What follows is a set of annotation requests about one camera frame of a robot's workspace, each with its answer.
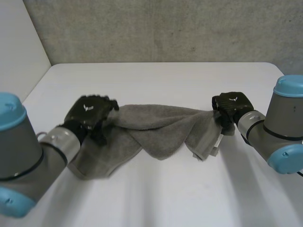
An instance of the gray towel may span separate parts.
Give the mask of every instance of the gray towel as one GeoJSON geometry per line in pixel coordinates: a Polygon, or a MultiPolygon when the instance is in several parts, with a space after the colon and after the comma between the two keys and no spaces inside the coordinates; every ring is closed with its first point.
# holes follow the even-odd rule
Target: gray towel
{"type": "MultiPolygon", "coordinates": [[[[107,145],[98,146],[87,137],[68,165],[80,179],[108,177],[117,167],[144,149],[164,160],[184,142],[194,157],[216,156],[215,143],[222,131],[219,113],[166,105],[125,105],[112,111],[104,124],[107,145]]],[[[232,135],[234,127],[224,131],[232,135]]]]}

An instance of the table surface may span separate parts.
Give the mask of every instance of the table surface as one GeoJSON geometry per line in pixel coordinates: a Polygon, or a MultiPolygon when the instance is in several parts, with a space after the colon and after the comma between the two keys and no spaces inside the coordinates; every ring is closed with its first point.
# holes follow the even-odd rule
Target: table surface
{"type": "MultiPolygon", "coordinates": [[[[162,104],[211,110],[212,96],[242,91],[264,114],[278,77],[269,63],[94,63],[51,67],[25,100],[35,132],[61,123],[81,95],[119,105],[162,104]]],[[[298,227],[303,178],[279,175],[236,131],[217,157],[199,162],[182,146],[158,161],[145,151],[105,180],[65,169],[24,219],[2,227],[298,227]]]]}

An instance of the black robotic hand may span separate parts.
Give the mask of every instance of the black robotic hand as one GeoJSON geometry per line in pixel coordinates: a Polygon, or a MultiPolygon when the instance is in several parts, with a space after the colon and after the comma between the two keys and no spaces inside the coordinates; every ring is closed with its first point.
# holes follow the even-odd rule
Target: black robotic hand
{"type": "Polygon", "coordinates": [[[242,92],[221,93],[212,98],[213,109],[220,112],[220,123],[223,128],[229,128],[240,118],[254,110],[249,99],[242,92]]]}
{"type": "Polygon", "coordinates": [[[113,109],[119,110],[118,103],[107,96],[82,96],[67,113],[63,127],[72,130],[81,143],[89,134],[97,144],[106,144],[102,122],[113,109]]]}

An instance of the light blue joint cap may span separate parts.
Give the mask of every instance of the light blue joint cap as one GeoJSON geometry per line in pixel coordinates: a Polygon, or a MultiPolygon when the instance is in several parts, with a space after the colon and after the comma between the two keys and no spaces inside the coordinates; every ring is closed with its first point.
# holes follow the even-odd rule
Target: light blue joint cap
{"type": "Polygon", "coordinates": [[[14,190],[0,187],[0,214],[22,218],[36,205],[31,198],[14,190]]]}
{"type": "Polygon", "coordinates": [[[303,75],[282,76],[276,82],[274,93],[290,98],[303,97],[303,75]]]}
{"type": "Polygon", "coordinates": [[[280,174],[294,174],[303,169],[303,144],[291,144],[271,154],[267,163],[280,174]]]}
{"type": "Polygon", "coordinates": [[[16,95],[0,92],[0,131],[17,126],[26,116],[27,111],[16,95]]]}

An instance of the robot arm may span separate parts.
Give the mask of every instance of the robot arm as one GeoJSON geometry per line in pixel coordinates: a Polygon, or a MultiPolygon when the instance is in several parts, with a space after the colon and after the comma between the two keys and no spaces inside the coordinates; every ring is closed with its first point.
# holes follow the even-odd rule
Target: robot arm
{"type": "Polygon", "coordinates": [[[20,100],[0,93],[0,214],[25,216],[77,155],[86,136],[106,144],[101,126],[112,109],[119,109],[115,100],[83,96],[64,123],[38,142],[20,100]]]}
{"type": "Polygon", "coordinates": [[[213,109],[221,113],[223,127],[236,123],[245,142],[278,173],[303,169],[303,76],[278,79],[266,116],[241,92],[213,97],[213,109]]]}

